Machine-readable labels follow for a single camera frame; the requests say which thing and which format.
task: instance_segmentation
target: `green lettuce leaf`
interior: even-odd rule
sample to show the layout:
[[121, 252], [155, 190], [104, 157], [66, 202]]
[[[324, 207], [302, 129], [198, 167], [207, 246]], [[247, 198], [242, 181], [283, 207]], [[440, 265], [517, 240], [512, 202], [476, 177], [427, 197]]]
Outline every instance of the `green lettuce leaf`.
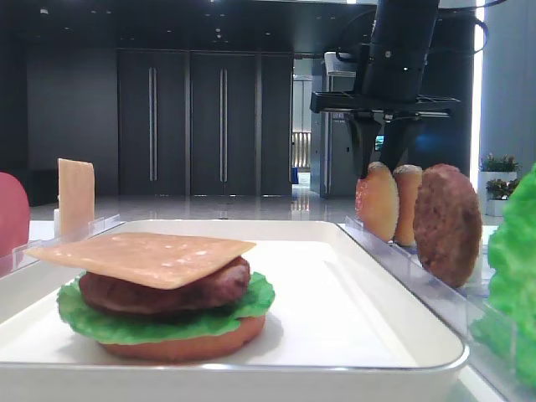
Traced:
[[[516, 369], [519, 379], [536, 388], [536, 164], [519, 183], [503, 210], [504, 222], [487, 248], [496, 270], [489, 302], [518, 326]], [[472, 326], [472, 335], [498, 357], [509, 359], [511, 331], [498, 331], [493, 317]]]
[[115, 317], [87, 306], [78, 280], [59, 289], [58, 308], [62, 321], [73, 331], [100, 343], [132, 345], [168, 340], [218, 336], [234, 331], [245, 317], [266, 314], [276, 294], [266, 278], [255, 272], [245, 295], [233, 306], [198, 312], [189, 318], [154, 322], [148, 319]]

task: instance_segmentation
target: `potted plant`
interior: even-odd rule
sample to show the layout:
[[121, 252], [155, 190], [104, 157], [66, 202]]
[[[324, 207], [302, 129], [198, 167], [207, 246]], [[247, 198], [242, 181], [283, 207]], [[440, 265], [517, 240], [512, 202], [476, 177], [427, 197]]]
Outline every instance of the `potted plant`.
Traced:
[[490, 153], [481, 159], [480, 172], [478, 173], [478, 203], [482, 212], [486, 211], [487, 201], [491, 198], [491, 194], [487, 190], [487, 183], [492, 180], [512, 182], [518, 178], [518, 171], [519, 163], [511, 155], [494, 157]]
[[514, 179], [505, 182], [500, 178], [487, 182], [487, 191], [490, 199], [487, 201], [486, 215], [503, 216], [503, 208], [506, 202], [519, 184], [519, 180]]

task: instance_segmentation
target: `red object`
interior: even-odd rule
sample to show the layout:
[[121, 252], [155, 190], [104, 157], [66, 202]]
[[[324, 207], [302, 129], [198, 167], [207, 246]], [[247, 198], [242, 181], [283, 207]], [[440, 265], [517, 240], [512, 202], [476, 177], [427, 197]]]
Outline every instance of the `red object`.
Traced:
[[0, 276], [13, 268], [14, 248], [28, 243], [30, 207], [22, 184], [0, 172]]

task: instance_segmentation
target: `bottom bun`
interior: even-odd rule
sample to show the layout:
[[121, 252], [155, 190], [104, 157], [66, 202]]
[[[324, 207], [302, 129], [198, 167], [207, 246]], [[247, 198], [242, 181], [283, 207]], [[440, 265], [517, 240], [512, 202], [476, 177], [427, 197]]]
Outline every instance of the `bottom bun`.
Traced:
[[122, 358], [139, 358], [159, 362], [187, 362], [228, 356], [260, 334], [265, 326], [265, 316], [248, 317], [241, 320], [238, 329], [217, 337], [200, 337], [140, 343], [137, 345], [104, 344], [101, 346], [111, 354]]

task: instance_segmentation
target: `white tray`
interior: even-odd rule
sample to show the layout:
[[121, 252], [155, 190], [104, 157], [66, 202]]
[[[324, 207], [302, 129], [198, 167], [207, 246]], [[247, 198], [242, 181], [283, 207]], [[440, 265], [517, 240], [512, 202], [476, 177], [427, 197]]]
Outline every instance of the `white tray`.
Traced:
[[126, 362], [60, 321], [57, 288], [79, 271], [36, 262], [0, 280], [18, 308], [0, 324], [2, 401], [431, 402], [466, 364], [467, 345], [335, 224], [155, 220], [112, 231], [257, 242], [245, 258], [276, 289], [265, 331], [210, 362]]

